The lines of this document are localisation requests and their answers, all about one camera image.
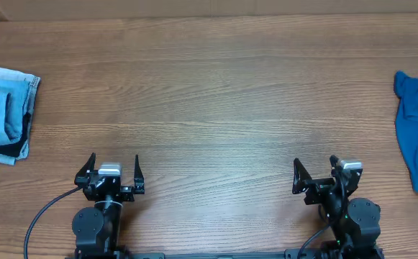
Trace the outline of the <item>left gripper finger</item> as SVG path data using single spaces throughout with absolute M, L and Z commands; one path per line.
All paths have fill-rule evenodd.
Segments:
M 96 161 L 96 153 L 92 153 L 84 164 L 84 166 L 77 172 L 74 178 L 74 184 L 77 187 L 86 187 L 91 180 L 91 171 L 94 170 Z
M 145 193 L 145 179 L 142 174 L 142 170 L 139 164 L 139 156 L 135 156 L 135 167 L 134 167 L 134 194 Z

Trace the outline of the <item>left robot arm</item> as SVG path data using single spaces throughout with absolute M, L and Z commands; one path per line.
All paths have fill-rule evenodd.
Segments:
M 134 184 L 122 185 L 122 165 L 102 163 L 95 169 L 93 153 L 77 172 L 74 184 L 93 206 L 81 209 L 73 218 L 76 258 L 131 258 L 131 252 L 119 245 L 119 228 L 124 202 L 133 202 L 135 194 L 144 194 L 145 180 L 139 158 L 135 158 Z

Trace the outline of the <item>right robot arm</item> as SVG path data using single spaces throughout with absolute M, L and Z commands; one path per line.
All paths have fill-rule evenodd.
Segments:
M 351 199 L 363 174 L 359 160 L 330 156 L 331 176 L 313 179 L 302 162 L 294 160 L 293 194 L 304 193 L 304 203 L 318 206 L 325 226 L 296 252 L 295 258 L 383 258 L 376 240 L 381 234 L 381 208 L 366 198 Z

